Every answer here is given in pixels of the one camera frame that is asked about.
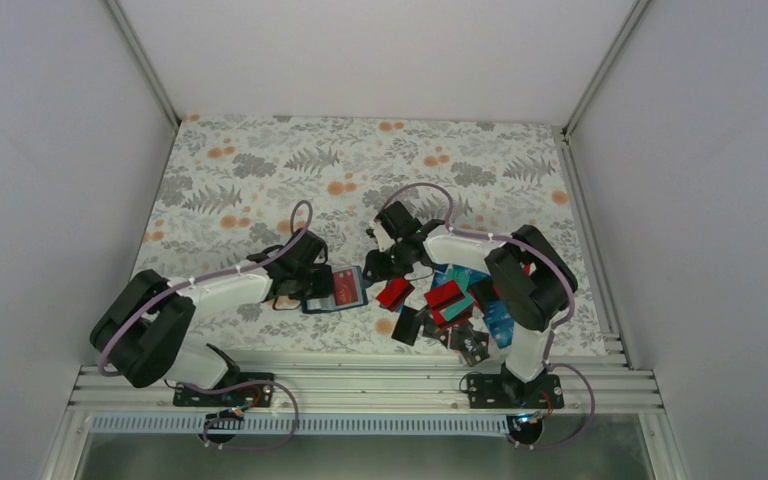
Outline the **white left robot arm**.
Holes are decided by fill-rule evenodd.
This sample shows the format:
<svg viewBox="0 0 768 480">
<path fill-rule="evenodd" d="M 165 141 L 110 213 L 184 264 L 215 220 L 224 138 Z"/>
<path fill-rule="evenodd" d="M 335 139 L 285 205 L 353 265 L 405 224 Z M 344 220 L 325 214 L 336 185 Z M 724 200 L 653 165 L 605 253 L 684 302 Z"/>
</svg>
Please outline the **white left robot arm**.
<svg viewBox="0 0 768 480">
<path fill-rule="evenodd" d="M 334 289 L 328 247 L 300 229 L 284 245 L 252 254 L 238 266 L 202 277 L 167 279 L 152 269 L 136 274 L 90 333 L 100 371 L 143 388 L 159 380 L 196 386 L 215 405 L 230 402 L 238 377 L 218 347 L 188 339 L 192 324 L 242 305 L 286 297 L 303 302 Z"/>
</svg>

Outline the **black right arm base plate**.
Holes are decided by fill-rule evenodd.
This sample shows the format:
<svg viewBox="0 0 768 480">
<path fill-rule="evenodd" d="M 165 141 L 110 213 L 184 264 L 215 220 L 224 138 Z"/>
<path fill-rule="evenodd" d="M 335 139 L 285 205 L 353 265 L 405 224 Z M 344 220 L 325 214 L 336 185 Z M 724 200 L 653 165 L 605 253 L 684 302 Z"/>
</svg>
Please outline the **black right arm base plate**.
<svg viewBox="0 0 768 480">
<path fill-rule="evenodd" d="M 565 406 L 563 389 L 557 375 L 546 372 L 530 382 L 501 374 L 470 372 L 459 389 L 472 409 L 561 409 Z"/>
</svg>

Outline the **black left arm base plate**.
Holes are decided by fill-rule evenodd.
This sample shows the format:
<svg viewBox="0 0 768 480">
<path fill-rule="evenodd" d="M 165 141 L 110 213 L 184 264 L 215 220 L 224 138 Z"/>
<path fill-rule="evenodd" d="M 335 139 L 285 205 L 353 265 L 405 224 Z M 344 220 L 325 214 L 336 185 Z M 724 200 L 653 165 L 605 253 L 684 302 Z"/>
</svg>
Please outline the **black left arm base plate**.
<svg viewBox="0 0 768 480">
<path fill-rule="evenodd" d="M 179 383 L 172 404 L 193 408 L 265 408 L 271 405 L 275 380 L 273 373 L 242 372 L 227 374 L 212 388 L 193 388 Z"/>
</svg>

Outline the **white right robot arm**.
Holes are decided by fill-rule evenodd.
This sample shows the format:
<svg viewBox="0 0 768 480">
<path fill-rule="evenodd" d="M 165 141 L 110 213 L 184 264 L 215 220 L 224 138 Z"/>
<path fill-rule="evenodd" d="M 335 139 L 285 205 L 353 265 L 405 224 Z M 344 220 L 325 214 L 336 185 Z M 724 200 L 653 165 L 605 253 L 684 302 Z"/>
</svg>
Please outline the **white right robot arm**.
<svg viewBox="0 0 768 480">
<path fill-rule="evenodd" d="M 525 407 L 540 393 L 537 378 L 547 365 L 553 319 L 572 315 L 577 280 L 543 233 L 524 225 L 508 234 L 460 230 L 432 220 L 399 238 L 377 221 L 366 233 L 377 246 L 364 276 L 372 282 L 402 277 L 417 263 L 456 265 L 487 274 L 514 322 L 502 380 L 504 399 Z"/>
</svg>

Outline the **dark blue card holder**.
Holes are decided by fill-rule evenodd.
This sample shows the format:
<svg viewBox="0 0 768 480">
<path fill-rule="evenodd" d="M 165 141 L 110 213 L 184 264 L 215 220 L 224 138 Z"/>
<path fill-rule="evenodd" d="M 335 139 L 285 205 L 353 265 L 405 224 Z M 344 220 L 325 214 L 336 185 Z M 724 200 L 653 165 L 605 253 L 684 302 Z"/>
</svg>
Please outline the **dark blue card holder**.
<svg viewBox="0 0 768 480">
<path fill-rule="evenodd" d="M 322 298 L 304 300 L 301 310 L 305 314 L 325 314 L 359 308 L 369 303 L 359 266 L 332 269 L 332 289 Z"/>
</svg>

